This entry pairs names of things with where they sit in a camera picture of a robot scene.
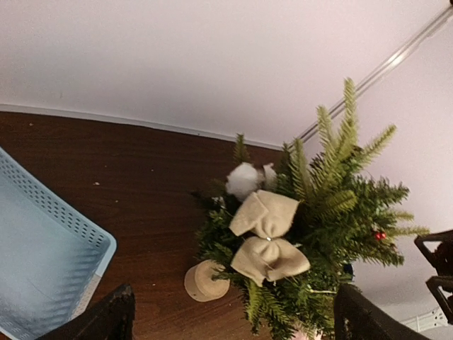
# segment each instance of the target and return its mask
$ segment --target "wall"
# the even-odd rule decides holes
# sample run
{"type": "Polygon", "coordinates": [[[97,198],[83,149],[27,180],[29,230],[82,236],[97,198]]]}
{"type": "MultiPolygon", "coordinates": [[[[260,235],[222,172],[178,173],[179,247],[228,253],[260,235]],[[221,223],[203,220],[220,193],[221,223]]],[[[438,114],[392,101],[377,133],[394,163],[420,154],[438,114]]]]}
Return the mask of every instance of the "wall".
{"type": "MultiPolygon", "coordinates": [[[[414,55],[358,101],[361,143],[394,123],[398,132],[391,145],[368,168],[393,183],[404,182],[411,195],[404,208],[415,223],[433,232],[453,229],[453,23],[425,41],[414,55]]],[[[316,138],[306,144],[319,150],[316,138]]],[[[425,281],[435,270],[413,244],[402,239],[406,256],[400,268],[357,263],[357,284],[365,295],[397,320],[437,307],[425,281]]],[[[426,333],[434,339],[452,339],[450,327],[426,333]]]]}
{"type": "Polygon", "coordinates": [[[342,78],[365,77],[446,6],[0,1],[0,104],[280,145],[340,98],[342,78]]]}

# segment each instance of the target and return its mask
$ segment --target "ribbon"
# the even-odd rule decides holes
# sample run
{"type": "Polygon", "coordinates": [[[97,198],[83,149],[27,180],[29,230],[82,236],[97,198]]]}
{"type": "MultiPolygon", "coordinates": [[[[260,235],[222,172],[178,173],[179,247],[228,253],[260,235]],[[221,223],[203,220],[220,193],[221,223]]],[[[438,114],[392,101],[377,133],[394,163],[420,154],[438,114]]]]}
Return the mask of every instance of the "ribbon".
{"type": "Polygon", "coordinates": [[[240,236],[252,232],[234,255],[231,267],[259,286],[310,269],[309,260],[282,239],[292,224],[299,202],[269,191],[250,194],[233,217],[229,229],[240,236]]]}

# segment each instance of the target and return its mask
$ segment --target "light blue plastic bin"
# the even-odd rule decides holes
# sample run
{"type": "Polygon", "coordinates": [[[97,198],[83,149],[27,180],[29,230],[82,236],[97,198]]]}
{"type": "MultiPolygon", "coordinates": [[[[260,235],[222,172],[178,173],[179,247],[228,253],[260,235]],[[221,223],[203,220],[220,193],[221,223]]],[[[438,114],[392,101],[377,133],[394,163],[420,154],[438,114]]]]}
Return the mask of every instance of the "light blue plastic bin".
{"type": "Polygon", "coordinates": [[[31,340],[82,313],[116,250],[0,148],[0,331],[31,340]]]}

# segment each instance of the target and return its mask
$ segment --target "pink object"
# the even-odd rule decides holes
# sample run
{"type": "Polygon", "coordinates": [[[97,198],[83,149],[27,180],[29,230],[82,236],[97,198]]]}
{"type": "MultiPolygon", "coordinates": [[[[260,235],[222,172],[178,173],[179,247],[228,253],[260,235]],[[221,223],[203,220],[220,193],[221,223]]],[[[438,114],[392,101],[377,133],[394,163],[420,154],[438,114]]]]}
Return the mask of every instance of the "pink object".
{"type": "MultiPolygon", "coordinates": [[[[321,340],[322,334],[319,334],[315,337],[315,340],[321,340]]],[[[304,331],[298,331],[291,340],[309,340],[309,337],[305,334],[304,331]]]]}

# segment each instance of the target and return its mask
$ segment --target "burlap bow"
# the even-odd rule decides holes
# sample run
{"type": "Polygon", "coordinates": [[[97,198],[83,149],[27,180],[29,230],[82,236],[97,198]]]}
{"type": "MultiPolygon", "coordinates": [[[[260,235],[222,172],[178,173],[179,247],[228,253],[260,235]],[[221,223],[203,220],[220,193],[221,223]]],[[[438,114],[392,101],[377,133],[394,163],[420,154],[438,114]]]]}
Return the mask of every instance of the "burlap bow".
{"type": "Polygon", "coordinates": [[[299,202],[291,198],[258,191],[250,194],[234,216],[229,229],[236,235],[252,231],[236,252],[231,267],[251,278],[258,286],[263,280],[276,281],[310,269],[309,260],[283,235],[291,227],[299,202]]]}

